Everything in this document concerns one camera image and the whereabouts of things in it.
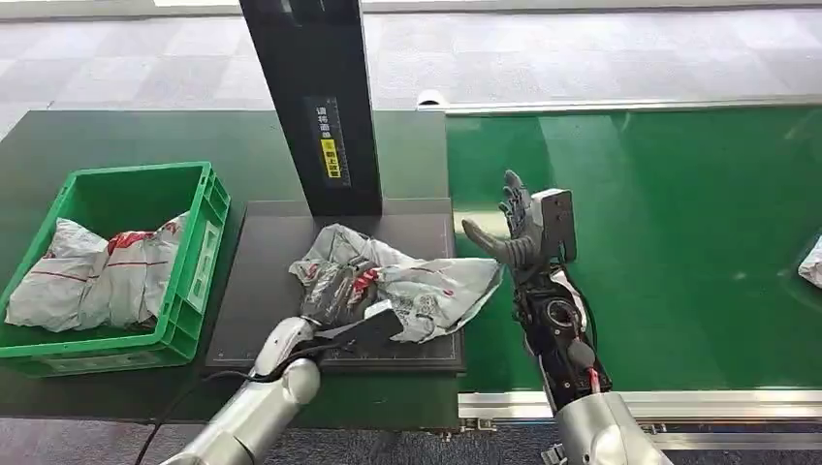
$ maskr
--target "red cable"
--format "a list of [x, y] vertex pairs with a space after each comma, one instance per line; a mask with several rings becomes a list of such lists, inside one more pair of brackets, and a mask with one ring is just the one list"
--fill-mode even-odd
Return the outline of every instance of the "red cable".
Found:
[[588, 376], [590, 376], [591, 380], [591, 392], [598, 393], [599, 392], [599, 373], [593, 368], [588, 368]]

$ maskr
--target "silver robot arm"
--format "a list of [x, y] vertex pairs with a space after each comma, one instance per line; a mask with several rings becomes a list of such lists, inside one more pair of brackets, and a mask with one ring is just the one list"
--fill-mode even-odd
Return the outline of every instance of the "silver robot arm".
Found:
[[555, 419], [562, 439], [552, 450], [556, 465], [673, 465], [618, 392], [584, 396], [563, 407]]
[[[301, 341], [314, 336], [299, 317], [283, 320], [257, 356], [252, 375], [267, 375]], [[299, 358], [272, 383], [246, 382], [180, 453], [162, 465], [254, 465], [261, 463], [300, 408], [320, 388], [320, 370]]]

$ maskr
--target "yellow label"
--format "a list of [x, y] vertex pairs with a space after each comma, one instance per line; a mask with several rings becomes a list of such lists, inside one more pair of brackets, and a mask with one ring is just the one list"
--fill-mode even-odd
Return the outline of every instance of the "yellow label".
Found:
[[342, 177], [339, 171], [339, 159], [336, 156], [336, 145], [333, 139], [320, 139], [320, 144], [323, 147], [323, 159], [326, 161], [326, 172], [329, 177]]

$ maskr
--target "gray tiled floor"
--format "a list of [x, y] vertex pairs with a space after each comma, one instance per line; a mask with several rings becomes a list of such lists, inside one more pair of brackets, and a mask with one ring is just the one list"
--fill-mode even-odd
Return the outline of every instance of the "gray tiled floor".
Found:
[[[364, 29], [378, 109], [412, 108], [426, 88], [460, 103], [822, 94], [822, 10], [369, 15]], [[272, 108], [242, 19], [0, 24], [0, 138], [28, 109], [126, 108]], [[197, 429], [164, 429], [149, 462]], [[133, 424], [0, 419], [0, 464], [130, 463], [145, 433]], [[545, 426], [503, 428], [450, 445], [408, 434], [387, 455], [368, 458], [374, 432], [291, 431], [270, 459], [535, 464], [552, 434]], [[673, 456], [676, 463], [819, 459], [757, 453]]]
[[[822, 93], [822, 10], [369, 15], [378, 109]], [[0, 24], [0, 136], [26, 108], [270, 109], [238, 16]]]

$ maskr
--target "green plastic crate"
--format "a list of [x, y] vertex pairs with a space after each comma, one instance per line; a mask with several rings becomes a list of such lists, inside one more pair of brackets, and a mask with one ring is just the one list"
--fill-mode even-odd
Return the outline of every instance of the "green plastic crate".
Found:
[[[230, 204], [231, 197], [208, 162], [71, 173], [0, 295], [0, 364], [45, 377], [191, 361]], [[103, 326], [53, 333], [2, 323], [12, 291], [46, 252], [58, 217], [112, 237], [125, 231], [154, 231], [186, 210], [189, 218], [153, 330]]]

